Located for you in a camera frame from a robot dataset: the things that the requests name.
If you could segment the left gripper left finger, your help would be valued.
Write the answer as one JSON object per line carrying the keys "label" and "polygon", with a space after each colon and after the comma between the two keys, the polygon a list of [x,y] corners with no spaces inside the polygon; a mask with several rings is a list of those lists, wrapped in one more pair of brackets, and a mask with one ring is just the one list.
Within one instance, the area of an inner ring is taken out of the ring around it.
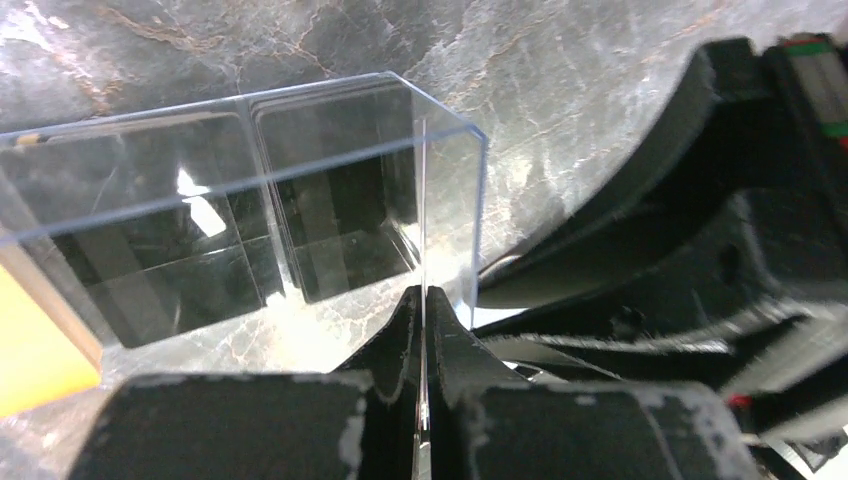
{"label": "left gripper left finger", "polygon": [[422,288],[404,290],[386,324],[339,371],[368,372],[359,479],[411,479],[416,473],[422,380]]}

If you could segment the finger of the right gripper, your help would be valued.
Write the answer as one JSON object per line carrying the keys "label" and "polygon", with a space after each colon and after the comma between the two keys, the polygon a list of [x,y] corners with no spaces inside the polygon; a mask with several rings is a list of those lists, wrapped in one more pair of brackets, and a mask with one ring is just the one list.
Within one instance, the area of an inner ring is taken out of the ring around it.
{"label": "finger of the right gripper", "polygon": [[618,379],[728,388],[809,314],[786,291],[688,291],[557,302],[477,328],[504,359],[586,368]]}

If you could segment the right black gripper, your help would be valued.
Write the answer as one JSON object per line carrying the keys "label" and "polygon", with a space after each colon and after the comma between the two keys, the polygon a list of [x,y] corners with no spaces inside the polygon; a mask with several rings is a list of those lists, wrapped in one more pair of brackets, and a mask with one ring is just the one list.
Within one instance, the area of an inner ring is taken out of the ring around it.
{"label": "right black gripper", "polygon": [[719,276],[741,306],[718,329],[734,357],[710,381],[725,405],[705,412],[709,479],[781,478],[775,443],[842,437],[847,421],[847,52],[823,34],[755,55],[746,37],[697,47],[629,158],[556,227],[480,274],[485,308],[533,308],[612,286],[672,249],[686,220],[651,198],[709,123],[732,134]]}

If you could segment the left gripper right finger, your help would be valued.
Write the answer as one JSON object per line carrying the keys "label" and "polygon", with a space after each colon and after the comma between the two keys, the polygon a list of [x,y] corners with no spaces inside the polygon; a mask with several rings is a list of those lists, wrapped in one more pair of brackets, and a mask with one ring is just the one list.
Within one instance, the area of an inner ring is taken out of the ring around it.
{"label": "left gripper right finger", "polygon": [[461,324],[440,287],[426,292],[425,352],[431,475],[478,479],[477,454],[490,440],[485,394],[529,382]]}

